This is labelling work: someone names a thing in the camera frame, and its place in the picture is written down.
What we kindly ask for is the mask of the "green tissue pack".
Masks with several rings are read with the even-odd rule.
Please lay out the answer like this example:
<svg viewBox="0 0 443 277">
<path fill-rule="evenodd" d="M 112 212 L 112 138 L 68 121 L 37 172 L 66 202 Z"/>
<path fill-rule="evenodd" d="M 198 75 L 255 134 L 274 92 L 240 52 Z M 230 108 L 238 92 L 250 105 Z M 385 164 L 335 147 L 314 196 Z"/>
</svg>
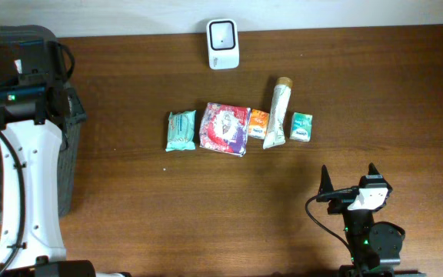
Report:
<svg viewBox="0 0 443 277">
<path fill-rule="evenodd" d="M 300 142 L 311 140 L 312 115 L 295 112 L 291 119 L 290 139 Z"/>
</svg>

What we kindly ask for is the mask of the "white tube with brown cap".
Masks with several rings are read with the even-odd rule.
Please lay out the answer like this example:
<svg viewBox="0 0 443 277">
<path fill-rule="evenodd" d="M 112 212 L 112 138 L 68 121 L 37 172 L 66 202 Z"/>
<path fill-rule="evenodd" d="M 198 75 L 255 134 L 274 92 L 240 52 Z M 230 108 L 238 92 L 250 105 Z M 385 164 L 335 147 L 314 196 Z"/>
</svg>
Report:
<svg viewBox="0 0 443 277">
<path fill-rule="evenodd" d="M 263 149 L 285 144 L 284 120 L 292 86 L 293 81 L 288 77 L 280 77 L 276 81 Z"/>
</svg>

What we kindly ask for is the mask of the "orange tissue pack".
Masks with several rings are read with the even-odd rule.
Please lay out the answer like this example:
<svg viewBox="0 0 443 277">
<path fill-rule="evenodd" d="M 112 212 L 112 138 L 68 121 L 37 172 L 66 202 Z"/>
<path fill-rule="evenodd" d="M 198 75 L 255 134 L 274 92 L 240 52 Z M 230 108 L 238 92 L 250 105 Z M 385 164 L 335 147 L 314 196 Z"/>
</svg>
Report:
<svg viewBox="0 0 443 277">
<path fill-rule="evenodd" d="M 267 133 L 269 114 L 252 109 L 248 125 L 248 135 L 255 139 L 264 139 Z"/>
</svg>

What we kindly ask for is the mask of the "red purple floral package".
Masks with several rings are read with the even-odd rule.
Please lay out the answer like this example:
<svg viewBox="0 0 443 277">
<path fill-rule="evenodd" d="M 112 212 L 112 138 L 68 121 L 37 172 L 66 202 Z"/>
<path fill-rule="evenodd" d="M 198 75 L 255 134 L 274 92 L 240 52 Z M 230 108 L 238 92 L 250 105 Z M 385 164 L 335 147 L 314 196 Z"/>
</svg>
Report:
<svg viewBox="0 0 443 277">
<path fill-rule="evenodd" d="M 199 129 L 200 147 L 242 157 L 250 116 L 250 108 L 209 102 Z"/>
</svg>

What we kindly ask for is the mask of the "teal wet wipes pack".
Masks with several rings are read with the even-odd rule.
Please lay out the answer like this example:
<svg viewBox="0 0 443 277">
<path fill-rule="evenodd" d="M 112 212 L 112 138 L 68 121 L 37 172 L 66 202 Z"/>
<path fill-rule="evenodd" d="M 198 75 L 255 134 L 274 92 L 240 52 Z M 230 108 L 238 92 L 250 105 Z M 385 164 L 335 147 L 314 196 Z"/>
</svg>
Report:
<svg viewBox="0 0 443 277">
<path fill-rule="evenodd" d="M 195 150 L 195 111 L 170 113 L 166 152 Z"/>
</svg>

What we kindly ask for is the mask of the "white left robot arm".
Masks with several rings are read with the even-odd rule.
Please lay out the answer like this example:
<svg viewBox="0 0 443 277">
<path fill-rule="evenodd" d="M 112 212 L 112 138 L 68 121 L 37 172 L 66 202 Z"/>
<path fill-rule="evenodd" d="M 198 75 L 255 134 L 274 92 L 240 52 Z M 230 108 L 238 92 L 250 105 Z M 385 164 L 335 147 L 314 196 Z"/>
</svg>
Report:
<svg viewBox="0 0 443 277">
<path fill-rule="evenodd" d="M 42 38 L 17 44 L 17 75 L 0 84 L 2 233 L 0 276 L 97 277 L 69 260 L 58 217 L 58 157 L 70 113 L 68 48 Z"/>
</svg>

